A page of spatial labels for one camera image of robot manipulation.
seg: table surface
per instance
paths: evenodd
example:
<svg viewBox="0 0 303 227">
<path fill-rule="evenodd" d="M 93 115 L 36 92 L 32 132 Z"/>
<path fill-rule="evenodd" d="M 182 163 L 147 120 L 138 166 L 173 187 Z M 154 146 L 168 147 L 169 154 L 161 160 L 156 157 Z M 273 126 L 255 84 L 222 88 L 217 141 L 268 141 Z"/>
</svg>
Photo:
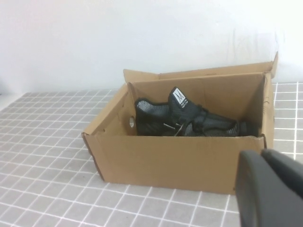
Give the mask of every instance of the table surface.
<svg viewBox="0 0 303 227">
<path fill-rule="evenodd" d="M 274 84 L 275 149 L 303 163 L 303 84 Z M 27 93 L 0 112 L 0 227 L 239 227 L 235 196 L 105 183 L 80 136 L 116 90 Z"/>
</svg>

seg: white background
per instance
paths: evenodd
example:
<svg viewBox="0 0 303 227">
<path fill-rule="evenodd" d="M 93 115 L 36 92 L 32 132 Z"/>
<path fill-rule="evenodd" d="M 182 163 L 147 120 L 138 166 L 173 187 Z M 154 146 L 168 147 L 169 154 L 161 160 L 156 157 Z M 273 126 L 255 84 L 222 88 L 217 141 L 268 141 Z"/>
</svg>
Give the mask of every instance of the white background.
<svg viewBox="0 0 303 227">
<path fill-rule="evenodd" d="M 300 1 L 0 0 L 0 92 L 118 88 L 124 68 L 271 61 L 303 81 Z"/>
</svg>

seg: box lid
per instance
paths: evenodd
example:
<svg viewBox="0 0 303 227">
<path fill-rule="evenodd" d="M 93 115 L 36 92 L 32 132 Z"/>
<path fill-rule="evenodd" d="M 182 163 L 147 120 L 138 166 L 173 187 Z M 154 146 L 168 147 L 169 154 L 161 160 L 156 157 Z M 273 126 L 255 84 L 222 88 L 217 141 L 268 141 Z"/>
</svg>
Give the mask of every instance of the box lid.
<svg viewBox="0 0 303 227">
<path fill-rule="evenodd" d="M 228 75 L 228 74 L 247 74 L 247 73 L 262 73 L 267 72 L 271 74 L 271 78 L 276 75 L 276 67 L 278 63 L 278 52 L 273 61 L 254 63 L 247 65 L 228 66 L 203 70 L 191 70 L 183 72 L 169 72 L 169 73 L 149 73 L 134 70 L 124 70 L 125 82 L 142 82 L 153 81 L 159 79 L 175 79 L 175 78 L 190 78 L 203 77 L 211 75 Z"/>
</svg>

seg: black sneaker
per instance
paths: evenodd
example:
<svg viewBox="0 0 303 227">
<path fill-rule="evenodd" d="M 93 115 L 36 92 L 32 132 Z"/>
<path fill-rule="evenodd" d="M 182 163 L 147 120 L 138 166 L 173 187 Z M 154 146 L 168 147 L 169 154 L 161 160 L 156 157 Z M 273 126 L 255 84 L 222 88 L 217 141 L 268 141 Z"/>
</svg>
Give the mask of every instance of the black sneaker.
<svg viewBox="0 0 303 227">
<path fill-rule="evenodd" d="M 171 91 L 168 103 L 155 104 L 140 98 L 135 109 L 137 133 L 141 136 L 258 136 L 257 127 L 209 113 L 177 87 Z"/>
</svg>

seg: white label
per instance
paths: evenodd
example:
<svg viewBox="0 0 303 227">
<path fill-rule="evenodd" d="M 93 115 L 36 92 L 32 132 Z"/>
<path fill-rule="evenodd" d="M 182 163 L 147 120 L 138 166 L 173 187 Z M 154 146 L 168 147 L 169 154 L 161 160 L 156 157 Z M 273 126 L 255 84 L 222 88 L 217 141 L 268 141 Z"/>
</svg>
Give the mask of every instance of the white label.
<svg viewBox="0 0 303 227">
<path fill-rule="evenodd" d="M 182 92 L 178 88 L 176 88 L 176 90 L 173 92 L 173 95 L 175 96 L 179 104 L 181 104 L 185 99 L 184 94 L 182 94 Z"/>
</svg>

